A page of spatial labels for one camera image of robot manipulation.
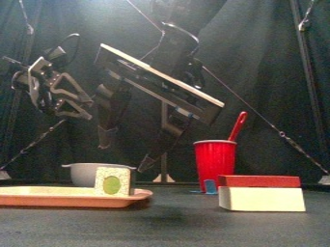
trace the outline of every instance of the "black table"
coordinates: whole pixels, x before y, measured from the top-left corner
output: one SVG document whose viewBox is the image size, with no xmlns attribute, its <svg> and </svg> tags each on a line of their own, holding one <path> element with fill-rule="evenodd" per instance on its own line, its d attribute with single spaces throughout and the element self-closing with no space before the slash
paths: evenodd
<svg viewBox="0 0 330 247">
<path fill-rule="evenodd" d="M 330 193 L 304 190 L 306 212 L 232 212 L 196 186 L 140 186 L 125 208 L 1 207 L 1 246 L 330 246 Z"/>
</svg>

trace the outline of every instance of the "orange tray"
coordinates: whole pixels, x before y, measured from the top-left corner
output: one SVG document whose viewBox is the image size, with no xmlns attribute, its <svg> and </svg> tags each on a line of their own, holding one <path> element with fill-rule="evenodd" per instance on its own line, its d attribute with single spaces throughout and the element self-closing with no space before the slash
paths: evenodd
<svg viewBox="0 0 330 247">
<path fill-rule="evenodd" d="M 93 188 L 12 186 L 0 187 L 0 206 L 125 207 L 151 196 L 145 189 L 114 197 L 94 195 Z"/>
</svg>

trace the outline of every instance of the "black curtain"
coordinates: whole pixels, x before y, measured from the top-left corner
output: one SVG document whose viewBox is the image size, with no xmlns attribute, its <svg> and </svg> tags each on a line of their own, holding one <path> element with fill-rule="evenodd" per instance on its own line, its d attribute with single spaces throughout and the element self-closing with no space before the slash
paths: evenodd
<svg viewBox="0 0 330 247">
<path fill-rule="evenodd" d="M 22 1 L 29 21 L 36 15 L 36 6 L 41 4 L 28 63 L 38 58 L 45 49 L 57 46 L 64 37 L 78 33 L 81 36 L 78 53 L 66 70 L 90 96 L 97 85 L 108 80 L 104 71 L 93 66 L 98 45 L 105 43 L 135 58 L 141 57 L 157 45 L 161 35 L 159 30 L 124 0 L 25 2 Z M 141 12 L 149 14 L 148 1 L 131 2 Z M 303 14 L 308 1 L 302 2 L 304 2 L 300 10 Z M 328 12 L 324 11 L 326 8 L 328 10 L 328 3 L 324 2 L 316 9 L 328 20 Z M 18 60 L 28 37 L 18 1 L 2 1 L 0 10 L 0 55 L 12 56 Z M 322 85 L 319 89 L 322 110 L 328 120 L 326 96 L 328 69 L 324 66 L 328 63 L 328 52 L 326 55 L 323 50 L 328 51 L 328 43 L 324 45 L 327 48 L 323 48 L 328 41 L 328 31 L 324 26 L 322 21 L 316 21 L 308 35 L 312 39 L 311 55 L 316 67 L 316 80 Z M 248 112 L 248 119 L 237 137 L 236 173 L 292 175 L 299 176 L 304 182 L 318 181 L 320 170 L 269 126 L 269 123 L 273 124 L 275 128 L 302 146 L 307 154 L 322 161 L 323 153 L 315 134 L 290 1 L 227 1 L 217 15 L 201 29 L 199 38 L 200 51 L 196 58 L 221 80 L 219 83 L 205 72 L 204 91 L 223 101 L 225 107 L 212 126 L 192 123 L 167 156 L 169 176 L 176 181 L 197 181 L 193 142 L 227 139 L 237 114 L 243 110 Z M 74 45 L 73 39 L 62 45 L 68 56 L 73 53 Z M 8 134 L 5 132 L 13 101 L 10 70 L 2 62 L 0 86 L 2 138 Z M 96 116 L 94 107 L 89 111 Z M 137 166 L 160 130 L 160 111 L 161 103 L 133 89 L 117 141 L 110 150 L 101 151 L 97 148 L 96 117 L 90 121 L 68 119 L 29 153 L 6 167 L 6 171 L 13 178 L 45 181 L 69 180 L 68 171 L 60 168 L 60 164 L 64 163 L 106 162 Z M 1 150 L 8 148 L 2 162 L 8 161 L 57 121 L 58 118 L 45 116 L 34 109 L 28 95 L 22 94 L 13 138 L 9 146 L 1 147 Z M 160 164 L 145 174 L 139 175 L 137 179 L 151 180 L 159 172 Z"/>
</svg>

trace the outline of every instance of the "red plastic cup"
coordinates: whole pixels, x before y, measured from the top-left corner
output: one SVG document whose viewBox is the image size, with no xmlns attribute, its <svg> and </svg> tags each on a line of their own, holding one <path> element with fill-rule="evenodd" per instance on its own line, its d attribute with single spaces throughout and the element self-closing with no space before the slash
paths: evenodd
<svg viewBox="0 0 330 247">
<path fill-rule="evenodd" d="M 203 182 L 212 179 L 219 186 L 219 175 L 232 175 L 235 169 L 236 142 L 225 140 L 204 140 L 193 143 L 197 164 L 200 189 Z"/>
</svg>

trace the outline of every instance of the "gray bowl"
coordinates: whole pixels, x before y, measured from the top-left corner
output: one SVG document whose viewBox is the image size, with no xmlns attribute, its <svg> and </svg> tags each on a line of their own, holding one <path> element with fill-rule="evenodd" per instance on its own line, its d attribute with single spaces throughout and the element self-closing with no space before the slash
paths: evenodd
<svg viewBox="0 0 330 247">
<path fill-rule="evenodd" d="M 93 187 L 94 186 L 94 175 L 97 167 L 114 167 L 114 168 L 129 168 L 132 171 L 133 167 L 117 164 L 104 163 L 73 163 L 61 165 L 64 168 L 70 168 L 70 180 L 78 187 Z"/>
</svg>

